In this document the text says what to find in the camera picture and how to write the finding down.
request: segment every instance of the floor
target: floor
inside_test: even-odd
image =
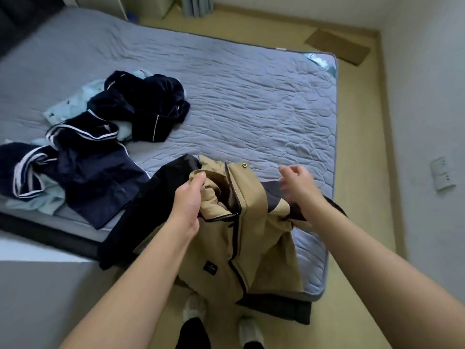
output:
[[[164,20],[141,24],[295,51],[312,48],[304,41],[315,28],[237,13],[215,11],[204,19],[184,18],[174,7]],[[359,67],[339,62],[338,142],[335,201],[349,217],[390,249],[395,249],[389,176],[381,112],[377,42],[373,38],[338,33],[370,46]],[[152,348],[174,348],[182,325],[187,289],[174,287],[161,317]],[[303,326],[233,306],[209,308],[206,330],[212,348],[239,348],[237,321],[258,319],[267,349],[389,348],[357,294],[333,259],[326,292],[313,305],[311,325]]]

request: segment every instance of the black pants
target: black pants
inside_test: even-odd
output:
[[[200,318],[191,318],[182,325],[176,349],[210,349],[210,347],[210,339],[208,339],[205,327]],[[264,348],[258,341],[252,341],[244,345],[244,349]]]

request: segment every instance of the forearm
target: forearm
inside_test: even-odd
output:
[[[191,238],[169,220],[61,348],[147,348]]]
[[[394,348],[465,348],[465,308],[330,205],[302,206]]]

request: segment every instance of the black headboard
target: black headboard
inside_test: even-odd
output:
[[[0,56],[62,7],[62,0],[0,0]]]

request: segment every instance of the brown cardboard piece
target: brown cardboard piece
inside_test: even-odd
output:
[[[360,65],[370,53],[370,48],[353,43],[321,29],[317,29],[305,43],[324,52],[332,52],[354,65]]]

